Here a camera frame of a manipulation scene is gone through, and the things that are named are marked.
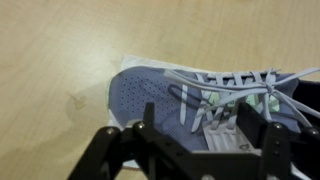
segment sneaker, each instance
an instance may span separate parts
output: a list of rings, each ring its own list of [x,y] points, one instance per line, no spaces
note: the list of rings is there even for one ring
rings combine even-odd
[[[190,151],[254,151],[236,126],[239,103],[247,102],[266,120],[300,132],[299,126],[312,126],[300,111],[320,118],[319,106],[312,101],[319,99],[314,94],[320,84],[298,78],[317,71],[198,73],[134,67],[112,79],[109,109],[114,123],[124,128],[129,121],[142,119],[146,102],[154,102],[154,127]]]

